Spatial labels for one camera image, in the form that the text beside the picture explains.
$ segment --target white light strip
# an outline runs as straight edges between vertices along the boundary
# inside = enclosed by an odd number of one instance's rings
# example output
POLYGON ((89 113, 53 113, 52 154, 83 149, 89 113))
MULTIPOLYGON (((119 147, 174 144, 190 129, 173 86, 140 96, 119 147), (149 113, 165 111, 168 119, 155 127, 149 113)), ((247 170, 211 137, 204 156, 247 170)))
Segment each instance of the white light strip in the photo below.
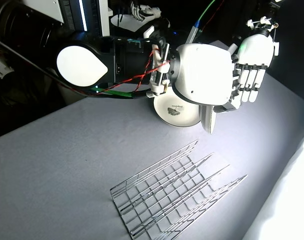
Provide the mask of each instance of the white light strip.
POLYGON ((80 8, 81 8, 81 15, 82 15, 82 21, 84 26, 84 31, 87 31, 87 25, 86 25, 86 19, 84 14, 84 7, 83 7, 83 0, 78 0, 80 2, 80 8))

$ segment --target table surface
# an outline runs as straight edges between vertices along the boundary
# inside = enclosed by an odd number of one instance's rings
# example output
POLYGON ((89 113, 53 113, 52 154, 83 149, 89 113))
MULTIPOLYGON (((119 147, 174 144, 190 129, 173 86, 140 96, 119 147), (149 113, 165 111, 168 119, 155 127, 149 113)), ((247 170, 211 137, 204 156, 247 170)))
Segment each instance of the table surface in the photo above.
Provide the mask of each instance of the table surface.
POLYGON ((241 239, 303 135, 304 101, 268 75, 213 135, 165 124, 150 99, 86 98, 0 137, 0 240, 128 240, 109 189, 195 139, 192 157, 248 178, 180 239, 241 239))

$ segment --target wire grid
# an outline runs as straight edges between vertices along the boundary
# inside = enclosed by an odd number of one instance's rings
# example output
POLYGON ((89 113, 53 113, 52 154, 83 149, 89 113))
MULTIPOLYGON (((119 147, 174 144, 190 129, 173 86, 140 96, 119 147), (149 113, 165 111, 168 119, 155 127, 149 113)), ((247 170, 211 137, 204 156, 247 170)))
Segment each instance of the wire grid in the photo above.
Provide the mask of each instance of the wire grid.
POLYGON ((194 163, 188 156, 198 140, 111 189, 119 215, 131 239, 176 238, 238 180, 213 191, 198 170, 211 154, 194 163))

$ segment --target plate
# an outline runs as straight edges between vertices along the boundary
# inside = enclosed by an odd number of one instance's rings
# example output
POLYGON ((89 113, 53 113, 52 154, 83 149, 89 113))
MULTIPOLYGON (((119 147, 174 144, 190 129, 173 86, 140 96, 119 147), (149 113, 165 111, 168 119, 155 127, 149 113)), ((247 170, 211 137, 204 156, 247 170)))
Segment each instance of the plate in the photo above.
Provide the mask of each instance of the plate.
POLYGON ((179 98, 172 87, 154 98, 154 108, 163 121, 175 127, 186 128, 200 122, 199 106, 179 98))

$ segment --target green cable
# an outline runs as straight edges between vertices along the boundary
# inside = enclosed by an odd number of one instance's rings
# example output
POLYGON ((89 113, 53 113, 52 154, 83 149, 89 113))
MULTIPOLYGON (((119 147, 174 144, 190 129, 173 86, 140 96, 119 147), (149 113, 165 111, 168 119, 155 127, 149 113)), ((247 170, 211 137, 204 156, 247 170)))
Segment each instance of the green cable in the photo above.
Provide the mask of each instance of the green cable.
POLYGON ((198 19, 198 21, 201 21, 202 17, 204 16, 204 14, 206 13, 206 11, 210 8, 210 6, 215 2, 215 0, 213 0, 208 6, 207 8, 204 10, 204 12, 202 13, 202 15, 200 16, 200 18, 198 19))
MULTIPOLYGON (((104 91, 105 89, 99 88, 99 87, 93 87, 93 88, 91 88, 91 90, 102 92, 102 91, 104 91)), ((108 91, 106 91, 105 93, 107 93, 107 94, 112 94, 112 95, 117 95, 117 96, 129 97, 129 98, 132 97, 132 93, 131 93, 131 92, 122 92, 122 91, 108 90, 108 91)))

